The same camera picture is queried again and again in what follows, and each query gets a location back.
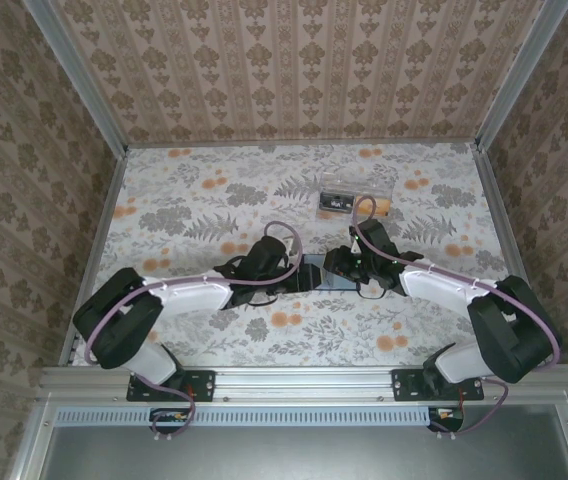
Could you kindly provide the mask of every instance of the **pink cable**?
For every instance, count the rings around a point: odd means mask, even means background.
[[[484,378],[483,381],[485,381],[486,383],[492,383],[493,385],[501,386],[504,389],[502,396],[497,401],[497,403],[495,405],[493,405],[493,408],[491,408],[490,412],[488,412],[486,415],[484,415],[479,422],[468,427],[465,430],[462,430],[461,432],[456,432],[455,435],[463,435],[465,433],[471,433],[473,430],[481,427],[486,422],[488,422],[488,420],[493,415],[495,415],[495,412],[497,412],[499,410],[499,408],[502,406],[502,404],[506,401],[506,397],[508,397],[508,385],[506,383],[502,382],[501,380],[495,380],[495,379],[492,379],[492,378]]]
[[[526,305],[524,305],[520,301],[518,301],[515,298],[511,297],[510,295],[507,295],[506,293],[498,290],[497,288],[493,287],[492,285],[488,285],[486,283],[478,282],[476,279],[468,278],[468,277],[461,275],[459,273],[449,272],[448,270],[444,270],[444,269],[436,267],[436,266],[426,265],[426,264],[418,263],[418,262],[411,262],[409,260],[404,260],[403,258],[394,257],[392,255],[389,255],[388,253],[383,252],[382,250],[380,250],[379,248],[376,248],[373,244],[371,244],[366,238],[364,238],[364,236],[362,235],[362,232],[360,231],[360,227],[357,223],[357,210],[358,210],[360,204],[364,200],[370,200],[371,203],[373,204],[372,209],[371,209],[371,213],[370,213],[368,218],[369,219],[372,218],[373,215],[375,214],[375,208],[377,206],[376,203],[375,203],[375,199],[370,195],[363,195],[362,197],[360,197],[360,199],[355,203],[355,206],[353,207],[353,217],[352,217],[353,218],[353,228],[355,228],[357,235],[362,240],[364,245],[366,245],[369,249],[371,249],[371,251],[373,251],[376,254],[378,254],[379,256],[384,257],[384,258],[391,260],[393,262],[398,262],[398,263],[401,263],[402,265],[419,268],[421,270],[425,270],[425,271],[429,271],[429,272],[439,273],[440,275],[444,275],[445,277],[449,277],[449,278],[452,278],[453,280],[457,280],[457,281],[460,281],[460,282],[467,283],[468,285],[473,285],[477,288],[481,288],[482,290],[486,290],[487,292],[490,292],[494,295],[497,295],[502,300],[506,301],[507,303],[510,303],[515,308],[517,308],[518,310],[522,311],[523,313],[525,313],[526,315],[531,317],[531,320],[533,320],[537,324],[537,326],[542,329],[544,334],[547,336],[548,341],[551,343],[551,347],[553,349],[553,358],[551,359],[550,362],[548,362],[547,364],[545,364],[541,367],[537,367],[535,370],[537,370],[537,371],[546,370],[546,369],[549,369],[549,368],[557,365],[557,362],[559,362],[559,360],[560,360],[560,346],[557,343],[557,339],[555,338],[555,335],[553,335],[553,332],[551,331],[551,329],[548,328],[548,325],[546,325],[546,323],[544,323],[544,320],[542,320],[533,310],[528,308]]]

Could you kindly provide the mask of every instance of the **black object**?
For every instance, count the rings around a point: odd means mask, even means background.
[[[415,252],[400,253],[388,237],[384,226],[376,219],[368,219],[359,224],[362,236],[374,247],[393,257],[415,261],[424,255]],[[406,296],[400,283],[400,275],[404,265],[388,260],[371,251],[359,238],[355,228],[350,227],[351,237],[357,242],[361,253],[352,253],[351,249],[342,245],[326,253],[324,269],[352,282],[368,285],[371,279],[376,280],[383,290],[392,290]]]
[[[134,269],[119,270],[73,315],[75,328],[88,339],[108,311],[141,286],[143,279]],[[137,353],[162,311],[161,300],[147,292],[126,306],[130,309],[116,312],[93,343],[93,355],[107,370],[123,365]]]
[[[189,407],[154,408],[148,414],[148,421],[151,422],[152,425],[153,420],[156,420],[155,430],[158,433],[161,433],[162,435],[170,435],[177,432],[180,428],[182,428],[182,425],[184,424],[186,417],[188,417],[189,412],[190,412]],[[175,426],[157,425],[158,423],[172,423],[175,424]]]
[[[284,275],[292,265],[288,265],[286,247],[276,238],[265,235],[257,241],[246,256],[232,258],[224,265],[214,267],[225,278],[238,280],[270,280]],[[304,256],[299,269],[287,279],[272,285],[253,286],[231,284],[233,295],[224,309],[250,304],[253,296],[264,292],[269,296],[308,292],[322,283],[319,267],[306,263]]]
[[[497,282],[496,287],[535,312],[562,345],[562,337],[548,313],[524,280],[510,275]],[[468,313],[482,359],[495,375],[506,382],[519,382],[553,353],[548,337],[531,317],[493,293],[474,298],[468,306]],[[504,314],[515,314],[516,319],[507,322]]]
[[[446,383],[434,390],[424,376],[422,368],[400,368],[391,371],[393,395],[397,402],[420,401],[458,401],[460,392],[464,401],[484,400],[482,383],[476,386],[478,378],[470,378],[460,383]]]
[[[215,394],[214,370],[185,370],[175,381],[173,377],[162,384],[163,387],[174,388],[190,395],[196,402],[212,402]],[[142,383],[136,376],[131,375],[126,391],[129,402],[184,402],[181,397],[168,392],[160,392]]]
[[[440,410],[450,410],[446,418],[442,418],[439,414]],[[460,407],[448,407],[448,408],[429,408],[428,418],[431,420],[431,424],[427,425],[431,432],[442,432],[442,433],[455,433],[462,428],[464,423],[464,411]]]
[[[320,193],[320,210],[329,212],[351,213],[355,196],[346,193]]]

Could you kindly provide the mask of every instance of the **aluminum frame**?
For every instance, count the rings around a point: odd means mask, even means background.
[[[131,143],[131,149],[148,148],[184,148],[184,147],[279,147],[284,145],[361,145],[363,143],[375,143],[388,145],[394,143],[421,143],[432,145],[435,143],[473,143],[473,137],[411,137],[411,138],[304,138],[298,140],[224,140],[208,142],[170,142],[170,143]]]
[[[108,98],[104,98],[100,93],[89,69],[84,66],[73,42],[66,33],[63,22],[57,18],[52,2],[50,0],[25,0],[24,3],[82,102],[86,105],[113,155],[115,158],[122,158],[126,154],[126,135],[111,115],[107,103]]]
[[[542,4],[533,26],[477,132],[476,138],[483,150],[488,150],[495,140],[497,132],[515,105],[517,97],[524,89],[567,10],[568,0],[549,0]]]
[[[206,405],[247,409],[277,406],[404,407],[451,406],[456,402],[396,402],[391,370],[382,367],[213,367],[216,371],[214,400]],[[99,367],[53,367],[44,370],[41,394],[26,427],[11,480],[35,480],[42,473],[54,430],[57,409],[70,406],[126,408],[148,406],[127,402],[130,373]],[[533,372],[512,385],[507,405],[554,405],[568,446],[568,366]],[[473,405],[492,405],[501,394],[499,386],[485,384],[485,400]],[[175,402],[153,403],[174,407]]]
[[[82,304],[88,300],[91,296],[91,292],[93,291],[95,277],[97,276],[97,272],[100,268],[102,252],[104,251],[104,245],[106,244],[106,238],[108,237],[108,230],[113,219],[115,205],[117,204],[117,197],[120,194],[122,182],[124,181],[127,162],[128,159],[124,156],[120,158],[115,165],[113,178],[111,179],[111,184],[108,187],[108,193],[104,199],[102,215],[100,216],[100,221],[97,224],[97,231],[95,232],[95,238],[93,239],[93,245],[91,246],[91,253],[88,256],[86,269],[84,270],[84,276],[82,277],[82,283],[80,284],[80,289],[77,292],[77,299],[75,300],[73,313],[75,313]],[[69,364],[76,341],[77,329],[73,323],[70,323],[68,330],[66,331],[62,351],[60,352],[60,357],[57,362],[58,365],[65,366]]]
[[[526,268],[524,268],[524,263],[522,262],[522,257],[520,256],[520,251],[517,248],[511,222],[508,219],[506,207],[500,195],[500,189],[497,185],[497,180],[495,179],[488,154],[486,150],[478,147],[473,151],[473,158],[475,159],[477,173],[479,174],[482,188],[484,189],[484,195],[486,196],[486,204],[493,218],[495,233],[502,247],[506,269],[510,274],[517,275],[524,279],[526,283],[530,283],[528,275],[526,274]]]

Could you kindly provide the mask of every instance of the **gray leaf pattern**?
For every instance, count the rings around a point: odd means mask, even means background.
[[[444,215],[441,215],[440,219],[431,215],[427,215],[427,217],[429,220],[420,217],[411,220],[406,230],[402,233],[402,237],[417,242],[428,242],[433,245],[435,240],[437,240],[437,243],[442,243],[442,239],[445,236],[457,232],[451,220],[446,220]]]
[[[237,222],[231,215],[227,214],[226,218],[215,213],[215,218],[210,218],[204,215],[198,218],[196,222],[191,225],[184,235],[190,238],[197,238],[201,240],[208,240],[209,242],[215,238],[219,240],[227,233],[233,233],[238,229]]]
[[[268,328],[266,327],[266,322],[262,317],[254,318],[248,322],[248,327],[244,330],[244,333],[251,337],[253,342],[263,342],[268,336]]]
[[[132,149],[127,160],[96,289],[123,266],[155,278],[209,271],[246,254],[272,220],[291,224],[305,253],[347,245],[349,216],[321,218],[316,206],[322,172],[340,170],[394,186],[380,220],[400,251],[473,277],[506,274],[467,145]],[[453,166],[466,173],[439,175]],[[269,234],[288,236],[279,227]],[[382,293],[366,288],[366,296]],[[153,332],[195,366],[420,364],[472,334],[467,319],[428,301],[391,293],[365,300],[353,292],[280,295],[264,307],[160,317]],[[82,351],[80,344],[75,364]],[[0,351],[5,374],[18,367]]]
[[[243,204],[258,205],[266,201],[266,193],[241,183],[231,183],[226,189],[226,193],[231,194],[226,201],[233,207],[239,207]]]
[[[463,192],[461,188],[448,185],[433,185],[431,193],[437,194],[435,202],[444,208],[453,206],[466,207],[475,205],[475,196],[470,192]]]

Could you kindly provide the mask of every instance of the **metal bracket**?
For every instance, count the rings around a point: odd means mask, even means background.
[[[419,402],[428,400],[460,400],[460,395],[464,401],[484,400],[484,390],[479,378],[470,378],[461,383],[451,385],[452,388],[442,392],[441,395],[434,395],[429,392],[423,375],[422,368],[404,368],[393,370],[393,395],[399,402]]]
[[[215,393],[214,370],[187,370],[184,373],[180,391],[200,402],[212,402]],[[153,390],[142,383],[136,376],[131,375],[126,391],[126,400],[129,402],[186,402],[183,398],[171,393]]]

